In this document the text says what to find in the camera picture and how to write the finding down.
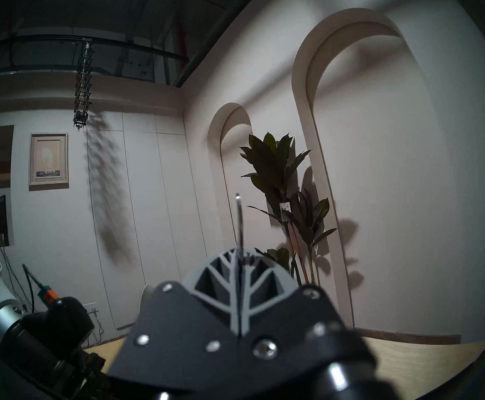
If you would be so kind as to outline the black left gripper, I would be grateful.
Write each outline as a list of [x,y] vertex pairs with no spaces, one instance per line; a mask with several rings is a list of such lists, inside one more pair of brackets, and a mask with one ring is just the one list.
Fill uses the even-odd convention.
[[59,358],[17,321],[1,340],[1,359],[35,389],[53,399],[109,399],[105,359],[73,349]]

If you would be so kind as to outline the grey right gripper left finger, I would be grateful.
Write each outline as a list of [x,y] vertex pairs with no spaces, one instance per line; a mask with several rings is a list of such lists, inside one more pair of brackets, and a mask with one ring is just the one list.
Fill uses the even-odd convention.
[[109,369],[119,399],[206,391],[232,379],[240,337],[240,252],[231,249],[181,284],[157,286]]

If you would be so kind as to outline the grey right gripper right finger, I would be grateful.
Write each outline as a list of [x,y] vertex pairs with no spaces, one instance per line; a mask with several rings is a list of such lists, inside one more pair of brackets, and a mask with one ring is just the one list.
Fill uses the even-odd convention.
[[278,264],[243,250],[239,337],[250,393],[372,393],[372,354],[325,291],[297,286]]

